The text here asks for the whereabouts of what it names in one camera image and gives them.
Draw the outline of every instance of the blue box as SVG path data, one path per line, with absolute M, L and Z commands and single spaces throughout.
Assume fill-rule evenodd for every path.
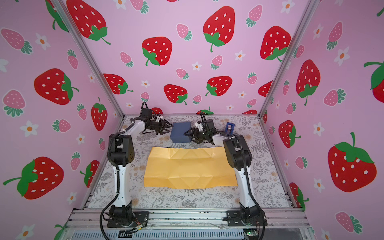
M 170 138 L 173 143 L 191 142 L 190 136 L 185 136 L 184 133 L 191 129 L 191 122 L 177 122 L 173 124 Z

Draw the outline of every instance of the blue object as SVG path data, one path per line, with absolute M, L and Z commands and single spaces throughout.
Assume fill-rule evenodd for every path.
M 235 128 L 235 124 L 234 123 L 227 122 L 227 126 L 225 127 L 225 132 L 228 135 L 232 135 L 234 128 Z
M 185 136 L 184 133 L 191 129 L 191 122 L 177 122 L 173 124 L 170 138 L 173 143 L 191 142 L 190 136 Z

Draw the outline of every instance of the yellow paper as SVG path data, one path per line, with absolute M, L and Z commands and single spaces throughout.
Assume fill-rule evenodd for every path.
M 234 187 L 237 181 L 224 147 L 153 147 L 148 157 L 144 186 L 204 189 Z

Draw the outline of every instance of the floral tablecloth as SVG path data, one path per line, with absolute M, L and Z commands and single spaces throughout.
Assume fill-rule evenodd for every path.
M 199 115 L 164 116 L 170 123 L 200 120 Z M 206 115 L 218 130 L 224 130 L 227 122 L 235 124 L 235 133 L 242 134 L 253 156 L 251 179 L 255 199 L 261 207 L 289 207 L 279 176 L 256 116 Z M 178 143 L 170 139 L 170 133 L 155 133 L 133 137 L 135 159 L 131 163 L 129 191 L 134 208 L 233 208 L 239 207 L 240 193 L 237 187 L 213 187 L 209 189 L 170 189 L 144 187 L 144 173 L 152 147 L 204 148 L 211 144 Z M 114 177 L 110 163 L 105 166 L 88 208 L 104 208 L 114 198 Z

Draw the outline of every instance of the strawberry wallpaper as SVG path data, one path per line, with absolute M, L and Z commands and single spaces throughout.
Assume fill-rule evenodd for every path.
M 317 239 L 381 239 L 382 2 L 323 0 L 264 118 Z
M 2 239 L 55 239 L 119 118 L 50 1 L 0 8 Z
M 256 113 L 307 0 L 67 0 L 126 114 Z

